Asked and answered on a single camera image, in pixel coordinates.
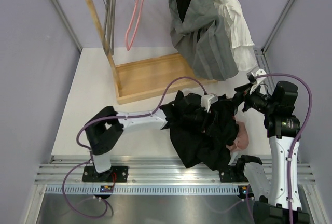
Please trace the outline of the pink pleated skirt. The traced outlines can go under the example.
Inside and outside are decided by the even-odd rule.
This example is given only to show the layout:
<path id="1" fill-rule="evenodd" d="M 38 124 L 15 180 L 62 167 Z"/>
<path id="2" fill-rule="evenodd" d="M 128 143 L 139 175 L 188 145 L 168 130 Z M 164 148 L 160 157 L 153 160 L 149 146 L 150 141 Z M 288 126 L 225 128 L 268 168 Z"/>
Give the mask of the pink pleated skirt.
<path id="1" fill-rule="evenodd" d="M 245 150 L 249 145 L 249 136 L 247 129 L 245 127 L 245 123 L 242 121 L 237 121 L 235 116 L 233 116 L 233 119 L 236 121 L 236 124 L 238 125 L 238 134 L 236 139 L 233 141 L 233 144 L 231 146 L 226 146 L 227 149 L 230 151 L 230 153 L 235 153 L 236 151 L 242 151 Z"/>

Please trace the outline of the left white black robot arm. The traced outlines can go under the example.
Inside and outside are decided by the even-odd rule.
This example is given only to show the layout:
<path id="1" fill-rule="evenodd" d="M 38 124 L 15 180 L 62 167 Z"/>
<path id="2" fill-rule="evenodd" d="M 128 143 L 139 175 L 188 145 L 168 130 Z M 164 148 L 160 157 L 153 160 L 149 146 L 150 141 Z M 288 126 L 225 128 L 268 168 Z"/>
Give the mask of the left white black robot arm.
<path id="1" fill-rule="evenodd" d="M 83 128 L 90 145 L 94 176 L 100 181 L 109 180 L 113 171 L 110 151 L 122 135 L 141 130 L 168 129 L 182 164 L 186 168 L 199 164 L 199 143 L 211 135 L 210 127 L 216 118 L 211 110 L 217 102 L 218 97 L 213 94 L 184 95 L 178 91 L 173 101 L 159 104 L 152 111 L 123 113 L 113 106 L 104 107 Z"/>

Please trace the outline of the grey pleated skirt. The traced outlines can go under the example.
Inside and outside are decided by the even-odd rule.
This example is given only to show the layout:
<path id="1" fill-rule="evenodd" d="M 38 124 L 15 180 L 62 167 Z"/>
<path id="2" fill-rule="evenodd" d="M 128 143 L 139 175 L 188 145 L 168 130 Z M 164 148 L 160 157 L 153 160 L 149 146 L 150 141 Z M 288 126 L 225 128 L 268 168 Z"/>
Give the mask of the grey pleated skirt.
<path id="1" fill-rule="evenodd" d="M 169 0 L 173 47 L 194 74 L 225 81 L 238 73 L 224 18 L 212 0 Z"/>

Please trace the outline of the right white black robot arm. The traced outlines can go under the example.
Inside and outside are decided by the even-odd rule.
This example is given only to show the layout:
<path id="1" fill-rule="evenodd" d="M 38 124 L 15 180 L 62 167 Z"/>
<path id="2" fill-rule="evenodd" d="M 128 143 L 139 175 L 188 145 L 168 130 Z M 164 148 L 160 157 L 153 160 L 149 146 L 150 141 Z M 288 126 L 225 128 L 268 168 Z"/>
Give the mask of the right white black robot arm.
<path id="1" fill-rule="evenodd" d="M 242 155 L 236 176 L 248 180 L 254 194 L 254 223 L 309 223 L 298 193 L 297 156 L 303 127 L 293 114 L 298 87 L 288 81 L 277 83 L 272 95 L 264 95 L 257 84 L 237 87 L 232 102 L 244 104 L 265 117 L 264 126 L 271 149 L 272 176 L 268 180 L 258 157 Z"/>

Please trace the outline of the pink velvet hanger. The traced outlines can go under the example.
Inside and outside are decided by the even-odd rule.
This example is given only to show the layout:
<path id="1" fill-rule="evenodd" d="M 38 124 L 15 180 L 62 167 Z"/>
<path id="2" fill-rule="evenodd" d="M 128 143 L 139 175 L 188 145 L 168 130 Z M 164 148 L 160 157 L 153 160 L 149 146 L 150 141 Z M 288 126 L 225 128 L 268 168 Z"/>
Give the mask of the pink velvet hanger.
<path id="1" fill-rule="evenodd" d="M 136 38 L 142 17 L 143 5 L 144 5 L 144 0 L 134 0 L 134 8 L 132 16 L 125 33 L 125 45 L 127 51 L 129 51 L 132 48 L 132 45 Z"/>

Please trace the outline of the large black skirt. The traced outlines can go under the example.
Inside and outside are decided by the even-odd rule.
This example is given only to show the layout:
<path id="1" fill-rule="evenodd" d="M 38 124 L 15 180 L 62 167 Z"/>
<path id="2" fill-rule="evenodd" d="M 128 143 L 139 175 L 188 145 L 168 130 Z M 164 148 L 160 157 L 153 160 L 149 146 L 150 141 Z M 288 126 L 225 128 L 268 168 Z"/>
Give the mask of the large black skirt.
<path id="1" fill-rule="evenodd" d="M 166 116 L 165 129 L 170 130 L 170 140 L 186 168 L 204 163 L 212 171 L 228 166 L 231 160 L 227 145 L 231 146 L 238 134 L 238 125 L 233 119 L 234 107 L 225 95 L 218 97 L 212 110 L 218 113 L 215 133 L 202 133 L 200 127 L 183 118 L 184 94 L 178 91 L 175 100 L 160 106 Z"/>

